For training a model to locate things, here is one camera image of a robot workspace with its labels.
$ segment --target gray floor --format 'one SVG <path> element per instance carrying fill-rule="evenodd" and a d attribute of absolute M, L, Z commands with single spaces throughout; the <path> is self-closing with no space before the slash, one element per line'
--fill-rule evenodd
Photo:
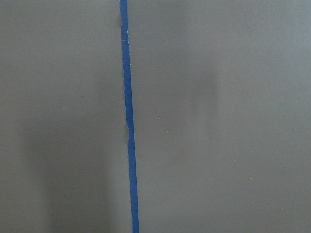
<path fill-rule="evenodd" d="M 129 233 L 119 2 L 0 2 L 0 232 Z"/>
<path fill-rule="evenodd" d="M 129 0 L 142 233 L 311 232 L 310 11 Z"/>

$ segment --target blue tape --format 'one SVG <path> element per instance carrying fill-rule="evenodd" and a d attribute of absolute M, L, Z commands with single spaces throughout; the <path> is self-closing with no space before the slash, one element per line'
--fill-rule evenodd
<path fill-rule="evenodd" d="M 120 12 L 122 17 L 121 41 L 122 41 L 122 56 L 123 56 L 123 71 L 124 71 L 126 124 L 128 128 L 127 149 L 128 149 L 128 164 L 130 175 L 132 230 L 133 233 L 139 233 L 132 82 L 131 82 L 131 66 L 130 66 L 130 45 L 128 42 L 127 0 L 120 0 Z"/>

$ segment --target painted blue line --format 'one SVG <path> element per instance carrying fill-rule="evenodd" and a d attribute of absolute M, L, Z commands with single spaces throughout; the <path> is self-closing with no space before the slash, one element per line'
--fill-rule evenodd
<path fill-rule="evenodd" d="M 130 45 L 128 42 L 127 0 L 120 0 L 120 12 L 122 17 L 121 41 L 122 41 L 122 56 L 123 56 L 123 71 L 124 71 L 126 124 L 128 128 L 127 149 L 128 149 L 128 165 L 130 175 L 132 230 L 133 233 L 139 233 Z"/>

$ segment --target blue stripe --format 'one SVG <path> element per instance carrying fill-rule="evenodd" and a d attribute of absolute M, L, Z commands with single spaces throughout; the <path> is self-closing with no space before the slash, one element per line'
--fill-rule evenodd
<path fill-rule="evenodd" d="M 120 12 L 122 17 L 121 40 L 122 40 L 122 56 L 123 56 L 123 71 L 124 71 L 126 124 L 128 128 L 127 148 L 128 148 L 129 175 L 130 175 L 132 230 L 133 233 L 139 233 L 132 82 L 131 82 L 131 66 L 130 66 L 130 45 L 128 42 L 128 33 L 127 33 L 128 32 L 127 0 L 120 0 Z"/>

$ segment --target blue line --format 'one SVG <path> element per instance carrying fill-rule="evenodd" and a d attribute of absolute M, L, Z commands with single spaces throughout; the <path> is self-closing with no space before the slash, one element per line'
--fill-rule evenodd
<path fill-rule="evenodd" d="M 127 0 L 120 0 L 120 12 L 122 17 L 121 40 L 122 40 L 122 56 L 123 56 L 123 71 L 124 71 L 126 124 L 128 128 L 127 149 L 128 149 L 128 165 L 130 175 L 132 230 L 133 233 L 139 233 L 132 82 L 131 82 L 131 66 L 130 66 L 130 45 L 128 42 Z"/>

